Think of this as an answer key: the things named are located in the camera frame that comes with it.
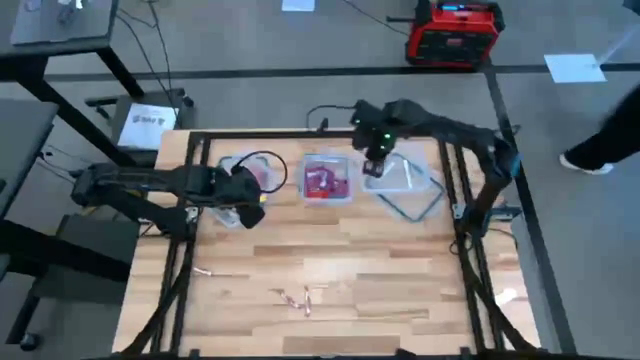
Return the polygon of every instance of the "gray floor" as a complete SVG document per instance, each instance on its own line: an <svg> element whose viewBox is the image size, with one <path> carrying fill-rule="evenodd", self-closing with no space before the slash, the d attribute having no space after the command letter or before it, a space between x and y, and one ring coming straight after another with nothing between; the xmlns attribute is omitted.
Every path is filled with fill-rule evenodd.
<svg viewBox="0 0 640 360"><path fill-rule="evenodd" d="M380 17L411 16L414 7L414 1L354 2ZM132 14L150 19L146 5L122 3ZM542 64L546 53L598 54L637 21L620 6L621 1L499 3L507 30L492 58L501 65ZM160 0L158 11L174 71L404 66L405 39L339 0L318 1L314 13L283 14L278 0ZM164 71L155 30L139 24L134 27L155 68ZM638 41L632 40L611 61L640 62ZM133 38L120 23L113 42L131 71L148 71ZM47 69L49 74L105 72L106 67L95 55L52 59ZM607 77L609 82L603 84L559 86L548 74L501 75L499 83L511 121L523 125L519 146L580 352L638 358L640 351L634 339L640 338L635 326L640 323L636 305L640 303L640 291L634 286L632 274L640 269L632 259L639 250L639 233L632 206L640 200L633 187L640 175L640 158L629 159L603 178L581 176L557 165L558 153L595 131L607 111L638 82L640 74ZM121 93L117 83L52 85L108 131L105 121L82 100ZM141 85L147 90L158 89L150 81ZM304 127L305 112L317 104L349 105L366 98L381 105L399 97L414 99L431 111L469 123L497 127L482 75L203 79L175 80L174 86L185 87L196 101L198 128ZM32 98L15 84L0 84L0 97ZM348 119L348 114L340 112L328 111L326 116L332 126L344 126ZM104 159L59 119L56 124L50 144L90 160ZM83 165L61 154L54 155L52 162L67 168ZM68 198L70 189L68 183L36 166L10 218L51 233L63 214L78 211ZM0 338L6 334L29 281L14 276L0 283ZM527 283L535 293L535 281L528 279ZM536 294L531 296L539 310L541 301ZM117 307L45 302L31 329L46 336L42 349L23 354L0 345L0 357L74 359L107 354L118 314ZM542 318L544 341L548 338L544 315L536 317Z"/></svg>

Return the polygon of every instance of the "black pants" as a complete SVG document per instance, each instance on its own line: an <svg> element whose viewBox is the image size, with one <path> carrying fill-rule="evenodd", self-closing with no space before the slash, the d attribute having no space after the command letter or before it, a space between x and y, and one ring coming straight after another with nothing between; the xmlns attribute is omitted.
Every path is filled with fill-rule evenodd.
<svg viewBox="0 0 640 360"><path fill-rule="evenodd" d="M583 169L596 170L640 151L640 85L627 95L602 129L565 153Z"/></svg>

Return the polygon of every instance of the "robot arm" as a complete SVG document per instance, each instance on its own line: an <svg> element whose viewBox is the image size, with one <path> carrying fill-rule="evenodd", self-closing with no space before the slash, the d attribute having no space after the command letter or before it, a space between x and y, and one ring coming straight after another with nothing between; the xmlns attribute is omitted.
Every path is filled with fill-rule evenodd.
<svg viewBox="0 0 640 360"><path fill-rule="evenodd" d="M196 207L235 208L241 223L248 229L264 217L258 180L251 171L239 165L229 174L220 167L202 165L153 170L98 164L75 175L77 180L71 198L78 205L109 205L132 221L150 220L163 233L179 238L185 237L188 228L184 210L161 207L129 190L184 195L187 204Z"/></svg>
<svg viewBox="0 0 640 360"><path fill-rule="evenodd" d="M432 114L410 100L387 103L382 110L360 100L355 108L351 118L355 126L353 147L366 149L363 172L367 175L382 176L384 160L399 137L433 137L473 151L485 184L474 203L467 204L459 226L465 233L484 236L493 203L520 168L520 156L511 144L498 138L493 130Z"/></svg>

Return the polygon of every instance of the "wooden table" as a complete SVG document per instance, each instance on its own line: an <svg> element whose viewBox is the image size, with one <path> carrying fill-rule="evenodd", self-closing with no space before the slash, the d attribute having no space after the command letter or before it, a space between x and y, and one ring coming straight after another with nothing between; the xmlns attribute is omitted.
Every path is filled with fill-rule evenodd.
<svg viewBox="0 0 640 360"><path fill-rule="evenodd" d="M157 168L184 164L188 136L189 131L165 134ZM434 178L444 183L437 143L412 141L424 146ZM349 139L214 140L209 165L222 156L271 150L295 174L304 153L328 149L355 154ZM465 156L477 191L482 173L473 154ZM276 161L271 165L282 176L282 166ZM150 199L166 206L176 202L168 194L151 194ZM449 252L454 229L448 207L445 197L439 211L419 224L392 216L361 191L347 206L311 207L300 198L292 175L270 196L266 217L252 230L226 229L205 212L194 264L214 276L191 277L180 353L198 348L203 356L364 355L392 354L402 347L426 355L473 348L460 263ZM492 227L509 231L505 225ZM517 293L503 311L537 345L513 240L490 231L485 247L495 293ZM132 341L155 309L167 249L163 239L140 239L114 351ZM305 285L313 302L309 318L272 291L284 289L301 300ZM170 313L163 349L168 348L172 319ZM488 329L485 333L489 339Z"/></svg>

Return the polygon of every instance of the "shoe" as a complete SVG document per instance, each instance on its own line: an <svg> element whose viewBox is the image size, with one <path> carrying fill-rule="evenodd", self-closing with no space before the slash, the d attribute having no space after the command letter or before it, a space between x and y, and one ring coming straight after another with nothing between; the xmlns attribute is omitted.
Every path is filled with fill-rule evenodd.
<svg viewBox="0 0 640 360"><path fill-rule="evenodd" d="M612 164L604 164L600 169L596 169L596 170L583 169L579 166L576 166L570 163L569 160L567 160L567 158L564 156L564 154L560 155L560 164L566 167L567 169L582 171L583 173L586 173L589 175L606 175L610 173L611 170L613 170Z"/></svg>

